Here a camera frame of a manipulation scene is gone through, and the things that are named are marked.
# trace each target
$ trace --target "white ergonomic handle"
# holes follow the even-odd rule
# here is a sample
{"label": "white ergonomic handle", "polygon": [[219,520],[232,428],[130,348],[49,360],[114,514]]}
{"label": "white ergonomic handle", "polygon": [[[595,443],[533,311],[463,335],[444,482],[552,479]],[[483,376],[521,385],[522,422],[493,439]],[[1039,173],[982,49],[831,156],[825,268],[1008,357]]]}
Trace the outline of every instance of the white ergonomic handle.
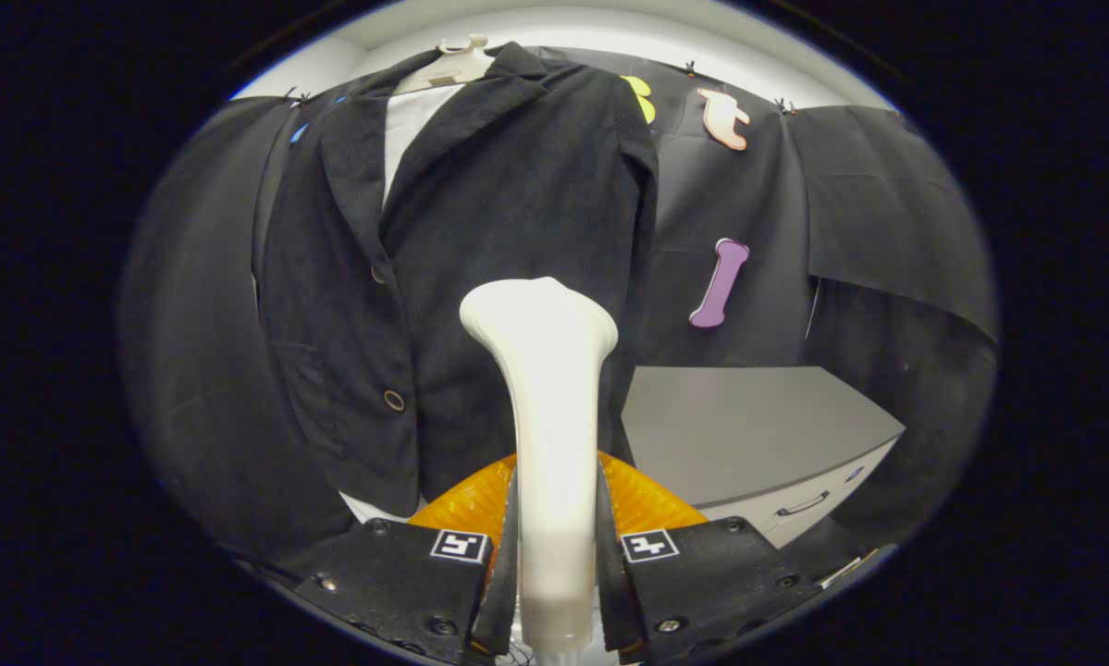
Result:
{"label": "white ergonomic handle", "polygon": [[521,637],[540,665],[574,665],[592,639],[599,372],[615,321],[552,277],[482,284],[460,320],[512,398]]}

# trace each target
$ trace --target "black blazer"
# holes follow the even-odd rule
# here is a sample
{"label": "black blazer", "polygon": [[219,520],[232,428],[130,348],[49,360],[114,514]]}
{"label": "black blazer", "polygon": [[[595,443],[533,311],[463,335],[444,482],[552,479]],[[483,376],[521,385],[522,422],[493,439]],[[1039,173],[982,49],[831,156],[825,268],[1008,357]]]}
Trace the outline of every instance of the black blazer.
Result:
{"label": "black blazer", "polygon": [[614,73],[515,42],[487,52],[486,75],[407,148],[384,209],[387,101],[439,51],[314,117],[271,208],[262,320],[299,433],[336,489],[398,515],[516,450],[503,377],[458,317],[494,279],[554,277],[610,312],[599,448],[631,460],[619,413],[654,230],[648,123]]}

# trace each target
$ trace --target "white hanger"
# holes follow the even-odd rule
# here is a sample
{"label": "white hanger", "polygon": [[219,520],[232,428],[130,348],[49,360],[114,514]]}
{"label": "white hanger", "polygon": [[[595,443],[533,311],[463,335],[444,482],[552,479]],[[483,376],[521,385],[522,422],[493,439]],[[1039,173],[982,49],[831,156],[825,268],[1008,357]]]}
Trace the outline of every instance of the white hanger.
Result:
{"label": "white hanger", "polygon": [[488,71],[492,64],[491,57],[484,53],[488,38],[484,34],[469,34],[468,38],[471,42],[465,49],[449,49],[447,39],[439,42],[439,45],[436,47],[442,52],[439,60],[410,72],[406,79],[401,80],[398,88],[394,89],[394,94],[439,88],[440,85],[468,83],[468,81],[481,79],[484,72]]}

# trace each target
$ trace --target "screw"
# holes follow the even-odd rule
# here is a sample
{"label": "screw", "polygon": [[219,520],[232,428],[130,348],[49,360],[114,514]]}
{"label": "screw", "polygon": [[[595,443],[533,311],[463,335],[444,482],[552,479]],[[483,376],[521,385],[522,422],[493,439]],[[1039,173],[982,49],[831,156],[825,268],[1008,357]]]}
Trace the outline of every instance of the screw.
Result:
{"label": "screw", "polygon": [[663,623],[657,625],[657,631],[659,631],[661,634],[671,634],[681,628],[682,628],[682,621],[676,619],[675,617],[670,617],[669,619],[664,619]]}
{"label": "screw", "polygon": [[456,635],[456,625],[441,617],[435,617],[431,619],[431,632],[440,636],[454,636]]}

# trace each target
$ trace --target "black fabric backdrop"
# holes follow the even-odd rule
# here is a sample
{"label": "black fabric backdrop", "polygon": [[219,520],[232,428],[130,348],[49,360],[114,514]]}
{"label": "black fabric backdrop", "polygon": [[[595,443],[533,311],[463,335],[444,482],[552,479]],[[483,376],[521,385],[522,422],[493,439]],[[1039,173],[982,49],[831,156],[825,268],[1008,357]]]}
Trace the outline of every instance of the black fabric backdrop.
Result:
{"label": "black fabric backdrop", "polygon": [[[0,4],[0,663],[376,662],[157,488],[111,352],[132,223],[175,148],[362,7],[85,8]],[[756,9],[876,81],[971,194],[1003,372],[950,509],[728,663],[1109,662],[1109,8],[792,8]]]}
{"label": "black fabric backdrop", "polygon": [[[906,433],[833,519],[866,547],[909,540],[968,463],[997,367],[989,254],[934,148],[881,109],[782,114],[774,102],[671,64],[532,51],[637,75],[651,88],[659,206],[638,362],[806,363],[853,385]],[[368,484],[369,472],[337,473],[338,460],[308,451],[288,429],[292,412],[279,400],[248,275],[261,274],[272,252],[264,233],[288,134],[337,109],[358,84],[304,103],[226,104],[149,201],[121,293],[128,395],[161,482],[221,544],[301,576],[314,565],[313,539],[353,525],[321,489],[346,479],[346,492],[359,495],[355,480]],[[699,88],[732,94],[747,111],[745,151],[708,134]],[[694,328],[686,319],[723,237],[747,244],[750,260],[723,325]],[[301,426],[306,433],[317,427]],[[457,459],[423,462],[444,469]]]}

